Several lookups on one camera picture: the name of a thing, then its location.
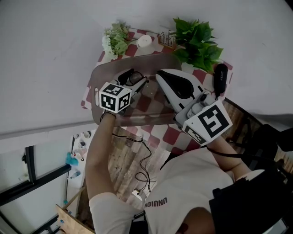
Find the white wall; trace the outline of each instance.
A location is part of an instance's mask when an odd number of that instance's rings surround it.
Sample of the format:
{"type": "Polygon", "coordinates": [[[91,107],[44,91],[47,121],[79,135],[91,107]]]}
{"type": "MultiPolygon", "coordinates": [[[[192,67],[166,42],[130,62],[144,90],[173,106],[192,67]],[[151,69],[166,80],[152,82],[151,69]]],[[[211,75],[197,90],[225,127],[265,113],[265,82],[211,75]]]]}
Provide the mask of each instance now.
{"type": "Polygon", "coordinates": [[[0,154],[0,192],[20,184],[22,181],[19,178],[27,174],[27,166],[22,161],[23,155],[24,149],[0,154]]]}
{"type": "Polygon", "coordinates": [[[86,0],[103,27],[115,19],[158,32],[172,18],[209,21],[234,66],[228,98],[258,114],[293,113],[293,11],[284,0],[86,0]]]}
{"type": "Polygon", "coordinates": [[[71,152],[71,143],[72,138],[64,138],[35,145],[34,160],[37,179],[65,165],[67,152],[71,152]]]}
{"type": "Polygon", "coordinates": [[[1,217],[0,217],[0,233],[17,234],[1,217]]]}
{"type": "Polygon", "coordinates": [[[71,0],[2,0],[0,22],[0,134],[92,120],[103,28],[71,0]]]}
{"type": "Polygon", "coordinates": [[[0,154],[25,148],[31,145],[43,144],[58,139],[70,138],[76,133],[97,128],[93,121],[40,128],[18,133],[0,135],[0,154]]]}
{"type": "Polygon", "coordinates": [[[173,17],[209,21],[235,70],[228,98],[257,114],[293,113],[293,12],[284,0],[3,0],[0,136],[92,120],[80,107],[116,19],[158,32],[173,17]]]}

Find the wooden board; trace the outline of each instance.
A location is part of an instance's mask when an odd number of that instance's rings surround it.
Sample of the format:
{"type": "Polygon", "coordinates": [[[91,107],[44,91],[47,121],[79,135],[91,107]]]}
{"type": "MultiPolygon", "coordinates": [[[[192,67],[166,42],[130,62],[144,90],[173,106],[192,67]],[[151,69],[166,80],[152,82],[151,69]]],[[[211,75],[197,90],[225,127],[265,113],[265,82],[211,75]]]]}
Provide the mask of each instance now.
{"type": "Polygon", "coordinates": [[[80,221],[70,215],[67,211],[63,210],[60,206],[56,205],[58,213],[58,222],[60,228],[65,231],[66,234],[93,234],[93,230],[83,225],[80,221]]]}

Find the bottle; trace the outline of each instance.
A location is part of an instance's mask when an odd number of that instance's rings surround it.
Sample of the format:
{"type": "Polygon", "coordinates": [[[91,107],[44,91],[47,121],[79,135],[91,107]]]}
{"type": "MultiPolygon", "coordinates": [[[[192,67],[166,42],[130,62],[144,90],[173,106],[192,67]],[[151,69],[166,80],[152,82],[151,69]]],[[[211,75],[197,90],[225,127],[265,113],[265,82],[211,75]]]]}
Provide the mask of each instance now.
{"type": "Polygon", "coordinates": [[[72,179],[72,178],[78,177],[80,174],[81,172],[78,170],[72,176],[70,176],[70,178],[72,179]]]}

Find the white candle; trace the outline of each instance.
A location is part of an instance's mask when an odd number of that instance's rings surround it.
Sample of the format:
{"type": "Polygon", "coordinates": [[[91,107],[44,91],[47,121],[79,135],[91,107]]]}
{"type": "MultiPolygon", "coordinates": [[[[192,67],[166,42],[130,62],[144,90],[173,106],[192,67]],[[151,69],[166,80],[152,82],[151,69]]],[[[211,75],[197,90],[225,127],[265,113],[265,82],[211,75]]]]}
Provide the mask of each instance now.
{"type": "Polygon", "coordinates": [[[152,54],[155,51],[155,48],[152,44],[152,38],[149,35],[141,36],[137,41],[136,45],[140,51],[144,54],[152,54]]]}

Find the wire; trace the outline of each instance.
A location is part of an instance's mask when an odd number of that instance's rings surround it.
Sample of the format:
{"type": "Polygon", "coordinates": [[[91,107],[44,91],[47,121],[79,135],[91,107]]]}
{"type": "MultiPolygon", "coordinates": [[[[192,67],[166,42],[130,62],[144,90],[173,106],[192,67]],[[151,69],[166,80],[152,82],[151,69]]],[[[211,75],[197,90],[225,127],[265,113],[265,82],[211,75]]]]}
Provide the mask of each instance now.
{"type": "Polygon", "coordinates": [[[233,142],[233,141],[227,141],[228,143],[234,144],[238,147],[244,148],[245,149],[245,143],[241,144],[241,143],[237,143],[237,142],[233,142]]]}
{"type": "Polygon", "coordinates": [[[246,157],[246,158],[251,158],[251,159],[257,160],[257,161],[263,160],[263,161],[269,161],[269,162],[276,163],[272,159],[268,159],[268,158],[261,157],[261,156],[257,156],[257,155],[252,155],[252,154],[224,154],[224,153],[217,152],[217,151],[215,151],[215,150],[213,150],[213,149],[211,149],[209,147],[207,147],[206,149],[208,151],[214,153],[214,154],[217,154],[217,155],[220,155],[220,156],[224,156],[224,157],[239,158],[239,159],[241,159],[242,157],[246,157]]]}
{"type": "Polygon", "coordinates": [[[138,181],[146,182],[146,184],[140,189],[140,191],[141,191],[141,190],[144,190],[144,189],[146,188],[146,186],[147,186],[149,192],[151,192],[151,183],[154,183],[154,182],[156,182],[156,181],[151,181],[151,179],[150,179],[150,175],[149,175],[148,171],[146,170],[146,166],[143,166],[142,163],[143,163],[146,159],[148,159],[148,158],[151,157],[152,152],[151,152],[151,150],[148,148],[148,146],[146,145],[146,143],[143,141],[143,137],[142,137],[142,136],[133,136],[133,137],[131,137],[131,136],[119,136],[119,135],[116,135],[116,134],[114,134],[114,133],[113,133],[112,135],[115,136],[115,137],[118,137],[118,138],[126,138],[126,139],[128,139],[128,140],[130,140],[130,141],[133,141],[133,142],[141,142],[141,143],[147,148],[147,150],[149,151],[150,154],[149,154],[147,157],[141,159],[140,162],[139,162],[140,167],[144,170],[145,173],[144,173],[144,172],[138,172],[138,173],[135,174],[135,178],[136,178],[138,181]],[[140,140],[134,140],[134,139],[132,139],[132,138],[135,138],[135,137],[140,137],[141,139],[140,139],[140,140]],[[138,176],[139,174],[144,175],[145,180],[142,180],[142,179],[137,178],[137,176],[138,176]]]}

